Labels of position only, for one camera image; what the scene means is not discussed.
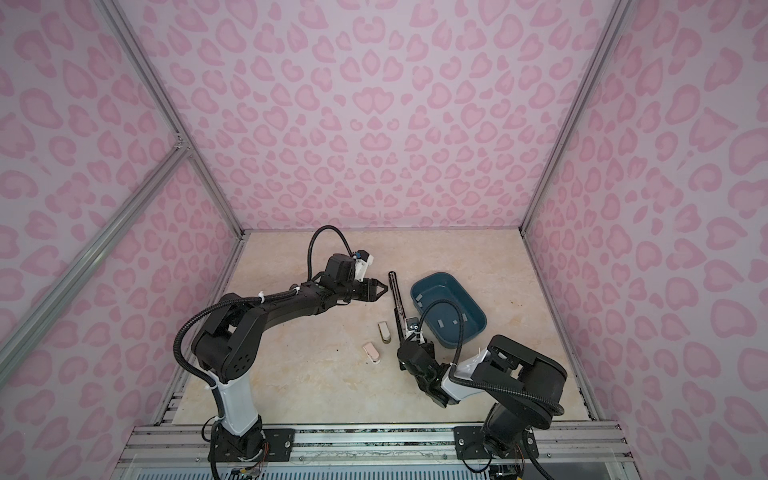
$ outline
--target plastic container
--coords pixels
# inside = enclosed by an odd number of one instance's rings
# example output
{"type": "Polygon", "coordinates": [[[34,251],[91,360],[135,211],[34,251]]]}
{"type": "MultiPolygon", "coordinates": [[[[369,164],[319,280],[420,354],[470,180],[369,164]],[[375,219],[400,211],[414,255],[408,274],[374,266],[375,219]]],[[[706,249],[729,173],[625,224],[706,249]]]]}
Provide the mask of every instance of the plastic container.
{"type": "MultiPolygon", "coordinates": [[[[411,287],[411,298],[419,316],[435,300],[452,300],[456,303],[466,316],[464,344],[479,335],[488,325],[485,313],[450,273],[433,273],[414,283],[411,287]]],[[[445,303],[435,305],[425,318],[425,323],[429,325],[438,342],[448,349],[454,349],[458,345],[459,321],[453,307],[445,303]]]]}

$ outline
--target pink heart patterned wall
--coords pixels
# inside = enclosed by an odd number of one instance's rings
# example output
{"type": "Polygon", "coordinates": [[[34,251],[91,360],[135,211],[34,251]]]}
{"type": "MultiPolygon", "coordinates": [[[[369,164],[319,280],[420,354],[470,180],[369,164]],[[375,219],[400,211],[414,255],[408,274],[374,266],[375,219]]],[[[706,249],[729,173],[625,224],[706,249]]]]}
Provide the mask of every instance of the pink heart patterned wall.
{"type": "Polygon", "coordinates": [[[259,229],[519,225],[612,4],[122,2],[259,229]]]}
{"type": "Polygon", "coordinates": [[[234,236],[183,164],[0,391],[0,477],[109,478],[205,307],[234,236]]]}
{"type": "Polygon", "coordinates": [[[531,235],[647,480],[768,477],[768,3],[643,0],[531,235]]]}
{"type": "Polygon", "coordinates": [[[0,344],[174,139],[87,0],[0,7],[0,344]]]}

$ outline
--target table surface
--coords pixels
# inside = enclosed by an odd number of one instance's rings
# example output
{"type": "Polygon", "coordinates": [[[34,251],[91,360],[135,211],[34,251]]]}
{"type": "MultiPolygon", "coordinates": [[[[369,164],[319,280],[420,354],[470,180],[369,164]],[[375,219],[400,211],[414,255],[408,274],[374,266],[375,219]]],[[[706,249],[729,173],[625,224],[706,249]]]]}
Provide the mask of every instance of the table surface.
{"type": "MultiPolygon", "coordinates": [[[[488,317],[488,326],[462,349],[461,360],[505,335],[558,361],[568,371],[557,420],[589,420],[573,371],[517,230],[390,230],[345,233],[354,250],[375,258],[366,276],[388,284],[397,272],[407,316],[415,316],[411,285],[435,272],[452,274],[488,317]]],[[[241,296],[276,293],[306,279],[307,232],[252,233],[228,291],[241,296]]],[[[333,253],[344,252],[338,236],[322,232],[314,247],[313,272],[333,253]]],[[[487,393],[443,409],[402,372],[394,302],[387,293],[374,303],[353,302],[319,316],[306,316],[267,330],[251,368],[253,401],[265,424],[482,422],[494,403],[487,393]],[[377,323],[386,321],[385,345],[377,323]],[[372,364],[362,345],[373,342],[382,359],[372,364]]],[[[425,328],[428,339],[434,336],[425,328]]],[[[453,350],[435,342],[437,360],[453,350]]],[[[200,425],[215,415],[210,391],[188,381],[173,423],[200,425]]]]}

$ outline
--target slotted grille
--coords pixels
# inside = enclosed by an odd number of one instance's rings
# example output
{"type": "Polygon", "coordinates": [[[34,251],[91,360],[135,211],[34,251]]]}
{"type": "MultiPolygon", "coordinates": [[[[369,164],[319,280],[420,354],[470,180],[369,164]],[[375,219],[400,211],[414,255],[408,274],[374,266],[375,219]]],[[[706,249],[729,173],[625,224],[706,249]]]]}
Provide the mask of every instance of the slotted grille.
{"type": "MultiPolygon", "coordinates": [[[[222,480],[239,480],[229,472],[222,480]]],[[[208,468],[145,468],[137,480],[210,480],[208,468]]],[[[488,474],[474,474],[464,465],[390,465],[267,468],[259,480],[488,480],[488,474]]]]}

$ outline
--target pink wall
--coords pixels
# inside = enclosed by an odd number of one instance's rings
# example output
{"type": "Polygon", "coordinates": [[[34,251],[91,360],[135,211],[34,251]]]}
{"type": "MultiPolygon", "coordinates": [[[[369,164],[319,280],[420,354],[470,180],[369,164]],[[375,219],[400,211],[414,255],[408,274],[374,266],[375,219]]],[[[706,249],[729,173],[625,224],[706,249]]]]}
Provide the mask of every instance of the pink wall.
{"type": "Polygon", "coordinates": [[[173,139],[89,2],[0,7],[0,344],[173,139]]]}
{"type": "Polygon", "coordinates": [[[122,2],[260,229],[519,225],[612,4],[122,2]]]}
{"type": "Polygon", "coordinates": [[[154,413],[176,331],[205,306],[232,245],[182,165],[0,391],[0,477],[108,478],[154,413]]]}
{"type": "Polygon", "coordinates": [[[768,476],[768,4],[643,1],[532,234],[647,480],[768,476]]]}

